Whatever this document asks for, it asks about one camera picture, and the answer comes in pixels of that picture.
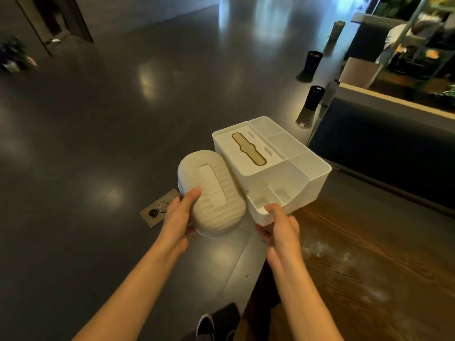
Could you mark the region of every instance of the black logo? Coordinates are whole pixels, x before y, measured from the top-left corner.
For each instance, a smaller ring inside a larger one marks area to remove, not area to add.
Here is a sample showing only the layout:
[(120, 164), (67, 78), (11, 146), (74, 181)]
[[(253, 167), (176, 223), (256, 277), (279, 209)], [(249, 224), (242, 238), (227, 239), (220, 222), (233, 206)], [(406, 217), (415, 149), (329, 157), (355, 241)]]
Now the black logo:
[(156, 216), (158, 215), (158, 211), (156, 209), (152, 209), (150, 212), (148, 212), (148, 214), (152, 217), (152, 218), (156, 218)]

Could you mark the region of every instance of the gray floor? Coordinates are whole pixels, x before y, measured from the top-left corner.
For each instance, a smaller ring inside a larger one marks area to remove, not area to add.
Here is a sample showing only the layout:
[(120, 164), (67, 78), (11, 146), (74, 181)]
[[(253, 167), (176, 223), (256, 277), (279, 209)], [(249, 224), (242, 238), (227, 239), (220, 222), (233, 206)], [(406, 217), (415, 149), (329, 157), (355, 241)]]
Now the gray floor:
[[(311, 84), (294, 77), (362, 1), (221, 0), (1, 76), (2, 339), (70, 339), (156, 239), (139, 211), (176, 187), (186, 154), (213, 149), (213, 131), (266, 115), (301, 137)], [(326, 49), (314, 84), (356, 29)], [(226, 237), (194, 237), (139, 339), (179, 340), (231, 302), (242, 311), (264, 259), (248, 216)]]

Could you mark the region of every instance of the white wall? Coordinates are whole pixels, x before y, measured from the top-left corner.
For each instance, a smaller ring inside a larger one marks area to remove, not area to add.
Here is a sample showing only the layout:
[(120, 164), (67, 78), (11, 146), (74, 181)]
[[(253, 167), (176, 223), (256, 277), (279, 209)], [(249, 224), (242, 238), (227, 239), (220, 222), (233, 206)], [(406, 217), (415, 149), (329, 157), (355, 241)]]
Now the white wall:
[(40, 39), (34, 32), (15, 0), (0, 0), (0, 40), (14, 35), (27, 46), (34, 59), (48, 57)]
[(219, 3), (219, 0), (76, 0), (93, 37), (124, 33)]

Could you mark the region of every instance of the hand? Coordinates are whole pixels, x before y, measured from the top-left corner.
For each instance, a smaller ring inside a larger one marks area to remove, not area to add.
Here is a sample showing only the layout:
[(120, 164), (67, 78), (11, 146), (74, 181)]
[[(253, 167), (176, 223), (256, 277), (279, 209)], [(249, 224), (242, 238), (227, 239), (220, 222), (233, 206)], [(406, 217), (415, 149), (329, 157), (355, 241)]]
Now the hand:
[(276, 203), (267, 204), (264, 208), (273, 214), (275, 222), (265, 227), (256, 224), (256, 229), (268, 244), (267, 262), (270, 267), (283, 271), (295, 263), (303, 262), (297, 220), (287, 216)]
[(176, 197), (168, 206), (164, 225), (157, 241), (170, 250), (176, 250), (178, 254), (184, 252), (188, 247), (188, 236), (194, 231), (193, 226), (187, 227), (190, 209), (201, 193), (201, 187), (193, 188), (187, 192), (182, 201), (180, 201), (180, 197)]

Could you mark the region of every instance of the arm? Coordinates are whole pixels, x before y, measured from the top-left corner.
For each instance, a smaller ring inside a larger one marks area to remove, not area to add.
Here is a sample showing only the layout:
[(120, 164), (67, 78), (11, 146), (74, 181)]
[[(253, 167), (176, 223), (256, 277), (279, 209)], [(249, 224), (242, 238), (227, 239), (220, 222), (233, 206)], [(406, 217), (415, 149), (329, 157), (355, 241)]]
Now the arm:
[(273, 272), (287, 318), (297, 341), (343, 341), (304, 264), (299, 224), (277, 204), (265, 205), (275, 223), (256, 229), (268, 244), (267, 262)]
[(138, 337), (177, 258), (188, 246), (187, 236), (194, 230), (187, 229), (190, 207), (200, 195), (198, 187), (182, 201), (172, 201), (158, 239), (73, 341), (134, 341)]

